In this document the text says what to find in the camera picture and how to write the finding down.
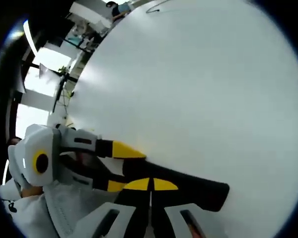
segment window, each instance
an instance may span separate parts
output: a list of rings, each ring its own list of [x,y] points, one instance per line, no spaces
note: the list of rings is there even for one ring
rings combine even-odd
[[[56,51],[41,48],[34,58],[33,63],[36,65],[44,65],[46,68],[58,71],[63,66],[68,66],[71,58]],[[57,85],[60,83],[60,77],[45,68],[40,74],[38,68],[30,67],[24,80],[26,89],[42,93],[47,96],[53,97]]]
[[[48,116],[48,111],[19,104],[16,113],[15,135],[24,138],[28,126],[32,124],[46,125]]]

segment wall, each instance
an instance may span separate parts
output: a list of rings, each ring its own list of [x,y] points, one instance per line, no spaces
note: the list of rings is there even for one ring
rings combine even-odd
[[[63,41],[63,43],[61,44],[60,47],[50,44],[50,43],[46,43],[45,48],[50,49],[52,51],[56,51],[58,53],[61,53],[62,55],[66,55],[68,57],[70,57],[71,59],[75,59],[79,49],[77,49],[75,46],[71,45],[68,42]]]
[[[76,2],[107,19],[112,18],[111,10],[106,7],[106,3],[102,0],[77,0]]]
[[[105,27],[111,27],[111,21],[109,21],[107,18],[77,2],[73,3],[70,8],[70,12],[86,19],[92,24],[97,24],[99,21],[101,21]]]

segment white table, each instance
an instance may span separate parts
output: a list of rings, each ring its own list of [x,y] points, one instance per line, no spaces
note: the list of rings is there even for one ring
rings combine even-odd
[[[133,11],[83,70],[75,125],[148,160],[230,185],[230,238],[270,238],[298,201],[298,59],[242,1],[174,0]]]

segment yellow circle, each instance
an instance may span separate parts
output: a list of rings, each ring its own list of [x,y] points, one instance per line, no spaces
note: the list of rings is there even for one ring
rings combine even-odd
[[[34,156],[33,156],[33,160],[32,160],[33,170],[34,170],[37,174],[39,174],[39,175],[43,174],[43,173],[39,172],[38,169],[37,169],[37,167],[36,167],[36,162],[37,162],[37,159],[39,158],[40,155],[46,155],[46,156],[47,156],[47,153],[46,153],[44,150],[38,150],[38,151],[34,154]]]

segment black center dot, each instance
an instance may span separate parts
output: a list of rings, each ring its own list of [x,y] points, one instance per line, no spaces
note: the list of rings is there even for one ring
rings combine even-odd
[[[49,158],[45,154],[39,155],[39,157],[36,159],[36,170],[42,174],[48,169],[49,165]]]

